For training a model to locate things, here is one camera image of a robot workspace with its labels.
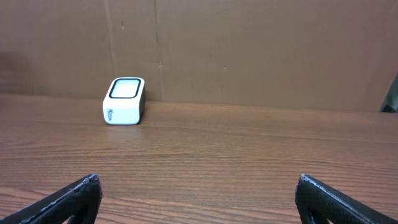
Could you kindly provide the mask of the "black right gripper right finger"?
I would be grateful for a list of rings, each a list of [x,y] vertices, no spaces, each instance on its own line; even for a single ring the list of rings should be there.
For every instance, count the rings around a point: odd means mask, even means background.
[[[295,204],[302,223],[397,224],[397,220],[307,174],[298,179]]]

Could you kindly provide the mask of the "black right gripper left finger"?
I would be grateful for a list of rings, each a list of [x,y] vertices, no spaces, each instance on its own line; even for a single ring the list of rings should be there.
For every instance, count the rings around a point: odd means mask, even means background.
[[[100,179],[89,174],[1,220],[1,223],[94,224],[102,199]]]

